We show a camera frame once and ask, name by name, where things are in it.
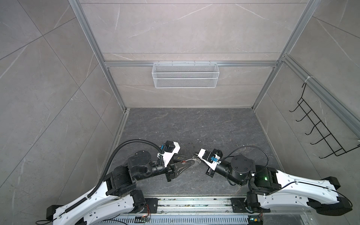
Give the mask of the metal keyring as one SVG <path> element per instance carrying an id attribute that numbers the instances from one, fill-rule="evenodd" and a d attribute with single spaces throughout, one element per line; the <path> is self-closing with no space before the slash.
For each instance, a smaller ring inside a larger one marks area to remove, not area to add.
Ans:
<path id="1" fill-rule="evenodd" d="M 201 160 L 198 158 L 198 155 L 195 153 L 189 159 L 186 160 L 186 163 L 183 163 L 189 167 L 198 166 L 201 163 Z"/>

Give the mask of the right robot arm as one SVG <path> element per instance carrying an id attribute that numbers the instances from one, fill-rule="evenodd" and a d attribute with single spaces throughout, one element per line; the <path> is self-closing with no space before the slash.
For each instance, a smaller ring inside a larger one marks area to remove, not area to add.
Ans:
<path id="1" fill-rule="evenodd" d="M 275 207 L 303 207 L 325 216 L 342 216 L 353 209 L 352 202 L 339 193 L 335 177 L 312 180 L 287 174 L 278 169 L 256 165 L 239 154 L 223 156 L 222 151 L 201 149 L 199 159 L 208 166 L 207 175 L 219 174 L 231 186 L 248 186 L 244 209 L 249 213 L 269 211 Z"/>

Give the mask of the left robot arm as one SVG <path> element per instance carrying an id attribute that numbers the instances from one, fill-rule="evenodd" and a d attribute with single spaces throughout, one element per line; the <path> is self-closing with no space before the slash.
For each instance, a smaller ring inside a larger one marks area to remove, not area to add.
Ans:
<path id="1" fill-rule="evenodd" d="M 143 143 L 158 151 L 157 159 L 147 151 L 138 151 L 127 162 L 112 171 L 109 168 L 119 150 L 132 143 Z M 148 204 L 137 181 L 164 175 L 168 182 L 191 168 L 196 160 L 180 155 L 180 145 L 167 141 L 161 146 L 153 142 L 132 139 L 121 143 L 111 154 L 96 186 L 76 200 L 47 208 L 46 219 L 37 225 L 93 225 L 124 213 L 138 213 Z"/>

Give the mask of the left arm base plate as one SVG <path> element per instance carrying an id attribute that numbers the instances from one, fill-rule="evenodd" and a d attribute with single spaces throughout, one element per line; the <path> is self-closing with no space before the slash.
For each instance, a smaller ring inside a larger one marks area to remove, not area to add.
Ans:
<path id="1" fill-rule="evenodd" d="M 158 198 L 145 198 L 145 205 L 141 208 L 139 213 L 147 213 L 147 206 L 149 206 L 150 214 L 157 213 L 158 210 Z"/>

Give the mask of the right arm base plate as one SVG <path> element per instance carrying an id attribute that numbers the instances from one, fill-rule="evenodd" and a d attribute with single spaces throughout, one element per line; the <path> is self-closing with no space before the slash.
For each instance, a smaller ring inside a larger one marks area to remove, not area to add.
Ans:
<path id="1" fill-rule="evenodd" d="M 250 199 L 245 197 L 230 198 L 232 210 L 234 213 L 269 213 L 270 209 L 260 207 L 260 203 L 251 202 Z"/>

